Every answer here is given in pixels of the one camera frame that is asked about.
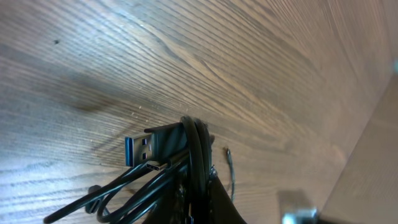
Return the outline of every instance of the usb-a connector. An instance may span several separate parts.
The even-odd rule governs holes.
[[[153,160],[154,142],[153,133],[137,133],[126,137],[126,165],[135,167]]]

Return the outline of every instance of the wood grain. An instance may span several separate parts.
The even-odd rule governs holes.
[[[352,223],[397,223],[398,77],[393,77],[323,213]]]
[[[124,136],[184,114],[226,187],[232,150],[248,223],[278,223],[279,190],[322,208],[392,74],[384,19],[362,0],[0,1],[0,222],[107,184]]]
[[[388,28],[388,34],[390,39],[390,49],[393,60],[398,63],[398,1],[395,0],[383,0],[384,11],[386,13],[386,24]]]

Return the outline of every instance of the wooden panel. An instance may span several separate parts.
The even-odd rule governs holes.
[[[184,114],[226,186],[231,148],[248,223],[278,222],[279,190],[322,207],[392,73],[379,1],[2,0],[0,30],[3,223],[106,184],[125,135]]]
[[[398,223],[398,77],[391,80],[324,214],[355,223]]]
[[[390,39],[390,48],[392,58],[396,61],[396,70],[398,73],[398,1],[383,0],[384,11],[386,12],[386,23]]]

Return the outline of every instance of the metal connector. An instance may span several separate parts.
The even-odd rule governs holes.
[[[137,133],[126,137],[126,165],[135,167],[154,160],[154,142],[153,133]]]
[[[156,170],[156,171],[161,171],[163,169],[166,169],[169,165],[167,163],[165,164],[160,164],[159,162],[156,161],[149,161],[147,162],[147,168]]]

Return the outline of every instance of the black cable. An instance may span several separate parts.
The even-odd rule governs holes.
[[[187,189],[192,189],[193,192],[187,194],[187,198],[190,201],[191,199],[194,199],[194,201],[198,199],[205,201],[206,185],[211,165],[211,139],[207,127],[200,120],[197,119],[194,122],[192,118],[186,116],[181,119],[181,122],[185,129],[188,149],[168,158],[169,167],[159,172],[146,183],[121,208],[109,213],[106,205],[124,186],[152,171],[145,164],[127,170],[108,185],[45,217],[44,223],[53,223],[96,200],[99,200],[97,211],[97,220],[99,222],[112,224],[132,223],[154,207],[163,197],[165,189],[169,187],[169,183],[174,182],[179,172],[190,172],[187,175],[190,178]],[[194,208],[202,208],[202,205],[200,203],[195,204]]]

